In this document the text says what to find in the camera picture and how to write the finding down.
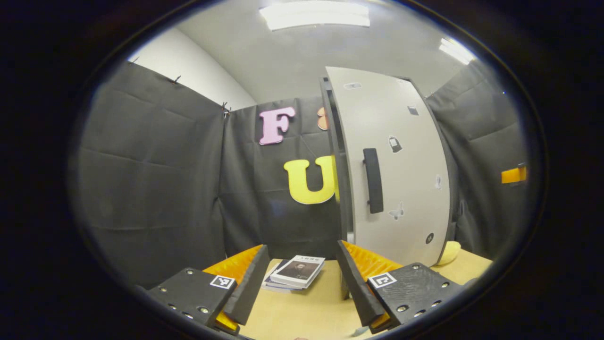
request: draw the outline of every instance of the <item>book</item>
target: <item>book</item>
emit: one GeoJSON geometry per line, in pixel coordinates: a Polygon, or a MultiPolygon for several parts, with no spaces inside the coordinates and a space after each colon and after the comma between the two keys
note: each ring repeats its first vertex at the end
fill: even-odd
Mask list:
{"type": "Polygon", "coordinates": [[[324,263],[324,257],[296,255],[269,277],[275,283],[306,289],[321,271],[324,263]]]}
{"type": "Polygon", "coordinates": [[[275,272],[275,270],[283,267],[289,260],[282,260],[271,268],[268,273],[265,275],[264,280],[262,281],[262,288],[266,290],[271,290],[273,292],[291,292],[292,290],[302,290],[302,288],[297,288],[293,286],[289,286],[287,284],[280,284],[273,282],[271,280],[271,274],[275,272]]]}

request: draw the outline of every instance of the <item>table surface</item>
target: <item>table surface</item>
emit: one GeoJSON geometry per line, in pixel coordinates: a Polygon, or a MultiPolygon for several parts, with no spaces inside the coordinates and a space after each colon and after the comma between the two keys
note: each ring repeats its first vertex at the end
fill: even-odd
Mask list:
{"type": "MultiPolygon", "coordinates": [[[[273,259],[267,270],[280,261],[273,259]]],[[[462,249],[455,260],[442,266],[432,266],[432,270],[457,284],[465,284],[480,276],[490,264],[491,260],[462,249]]],[[[240,334],[256,340],[370,338],[372,334],[368,330],[351,337],[361,327],[361,322],[352,299],[341,298],[340,275],[336,260],[325,261],[308,289],[291,292],[260,289],[247,325],[241,326],[240,334]]]]}

